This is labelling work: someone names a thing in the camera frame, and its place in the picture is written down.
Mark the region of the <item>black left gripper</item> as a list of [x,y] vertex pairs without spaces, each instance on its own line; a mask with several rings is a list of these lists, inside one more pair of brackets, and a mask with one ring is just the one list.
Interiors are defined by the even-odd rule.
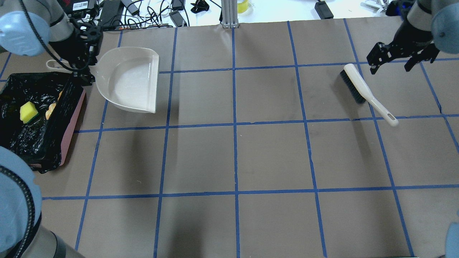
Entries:
[[70,22],[75,27],[75,45],[71,47],[73,57],[70,67],[77,69],[77,72],[72,72],[72,82],[82,87],[91,86],[95,83],[95,77],[90,68],[98,63],[103,31],[101,27],[90,22]]

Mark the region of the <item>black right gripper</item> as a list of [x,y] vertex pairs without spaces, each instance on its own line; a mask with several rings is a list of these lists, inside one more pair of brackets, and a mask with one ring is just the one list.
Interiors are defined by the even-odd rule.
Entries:
[[393,40],[388,43],[377,42],[367,55],[370,73],[375,75],[380,66],[398,58],[410,59],[404,65],[405,71],[423,62],[433,63],[440,50],[433,43],[430,31],[420,30],[415,27],[401,27],[396,32]]

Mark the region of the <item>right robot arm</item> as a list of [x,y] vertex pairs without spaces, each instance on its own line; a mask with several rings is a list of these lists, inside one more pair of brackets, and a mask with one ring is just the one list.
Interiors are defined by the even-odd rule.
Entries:
[[459,4],[457,0],[416,0],[393,40],[377,42],[367,55],[371,74],[386,63],[407,58],[410,71],[422,61],[433,63],[440,52],[459,52]]

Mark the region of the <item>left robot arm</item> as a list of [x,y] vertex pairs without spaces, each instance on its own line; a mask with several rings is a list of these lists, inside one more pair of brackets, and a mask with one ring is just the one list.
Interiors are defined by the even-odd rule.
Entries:
[[69,17],[57,0],[2,0],[1,52],[36,57],[46,52],[51,71],[69,72],[83,86],[95,82],[101,27]]

